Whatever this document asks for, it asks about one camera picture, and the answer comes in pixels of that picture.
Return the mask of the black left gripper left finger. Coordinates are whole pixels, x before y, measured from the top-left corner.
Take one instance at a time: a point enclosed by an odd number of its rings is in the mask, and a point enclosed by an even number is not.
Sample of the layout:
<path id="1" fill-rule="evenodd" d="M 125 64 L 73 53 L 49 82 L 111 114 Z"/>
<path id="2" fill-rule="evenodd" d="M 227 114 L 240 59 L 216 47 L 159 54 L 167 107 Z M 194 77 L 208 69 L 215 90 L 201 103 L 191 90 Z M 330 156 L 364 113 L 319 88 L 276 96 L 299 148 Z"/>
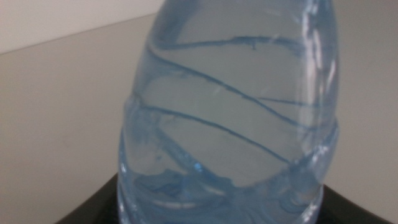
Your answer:
<path id="1" fill-rule="evenodd" d="M 115 174 L 89 199 L 56 224 L 119 224 L 118 175 Z"/>

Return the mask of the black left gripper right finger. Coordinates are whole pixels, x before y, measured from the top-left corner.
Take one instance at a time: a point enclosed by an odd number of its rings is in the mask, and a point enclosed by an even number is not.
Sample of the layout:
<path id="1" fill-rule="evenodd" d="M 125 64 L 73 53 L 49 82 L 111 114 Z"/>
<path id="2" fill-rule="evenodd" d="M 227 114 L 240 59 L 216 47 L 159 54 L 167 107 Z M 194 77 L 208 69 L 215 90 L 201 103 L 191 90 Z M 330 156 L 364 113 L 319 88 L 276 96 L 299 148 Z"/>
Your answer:
<path id="1" fill-rule="evenodd" d="M 392 224 L 324 185 L 318 224 Z"/>

